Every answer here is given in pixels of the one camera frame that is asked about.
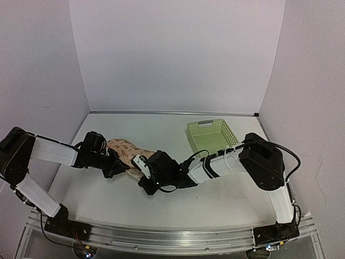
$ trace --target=basket handle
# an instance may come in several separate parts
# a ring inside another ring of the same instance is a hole
[[[198,121],[199,127],[210,127],[213,125],[213,120],[202,120]]]

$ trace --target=white bracket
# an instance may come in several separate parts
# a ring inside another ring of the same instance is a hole
[[[132,159],[132,164],[146,176],[147,179],[151,178],[150,169],[142,155],[136,155]]]

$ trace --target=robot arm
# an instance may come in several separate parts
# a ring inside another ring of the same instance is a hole
[[[248,144],[253,141],[265,142],[250,133],[240,148],[221,150],[205,158],[190,157],[178,164],[167,153],[157,151],[149,159],[135,156],[132,164],[143,172],[139,186],[148,195],[157,190],[171,192],[164,190],[165,186],[189,188],[228,174],[249,173],[256,185],[267,192],[277,219],[275,225],[254,229],[256,243],[268,242],[257,236],[274,236],[278,241],[298,236],[293,201],[285,182],[282,153],[262,143]],[[30,159],[53,161],[75,168],[98,168],[105,178],[125,172],[129,166],[119,159],[117,152],[106,148],[105,138],[95,132],[87,133],[83,142],[70,146],[15,127],[0,142],[0,172],[4,180],[24,203],[37,207],[48,216],[45,230],[71,238],[76,232],[80,240],[88,240],[91,226],[68,219],[68,209],[43,190],[29,174]]]
[[[228,174],[248,173],[267,193],[276,217],[275,225],[254,228],[256,244],[299,236],[294,201],[285,180],[282,152],[255,133],[247,134],[243,143],[201,159],[189,158],[180,165],[161,151],[148,160],[136,156],[132,164],[144,172],[139,185],[149,195],[164,186],[188,188]]]
[[[71,238],[76,233],[82,241],[88,239],[91,226],[68,219],[68,209],[42,189],[29,173],[30,159],[76,168],[95,167],[102,169],[105,178],[129,168],[114,150],[106,148],[105,138],[95,132],[87,133],[84,141],[73,147],[15,127],[0,142],[0,172],[13,192],[24,203],[48,216],[46,231]]]

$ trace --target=basket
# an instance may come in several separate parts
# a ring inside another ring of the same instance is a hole
[[[238,143],[237,138],[223,119],[190,122],[187,124],[187,137],[194,153],[205,149],[213,154]],[[206,152],[202,152],[197,157],[206,155]]]

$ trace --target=patterned cloth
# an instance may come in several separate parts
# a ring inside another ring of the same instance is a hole
[[[131,159],[136,155],[144,155],[147,159],[154,154],[153,151],[137,148],[132,142],[126,139],[112,139],[107,142],[107,147],[115,150],[121,159],[122,162],[130,166],[130,169],[126,172],[140,180],[143,176],[143,173],[138,171],[131,163]]]

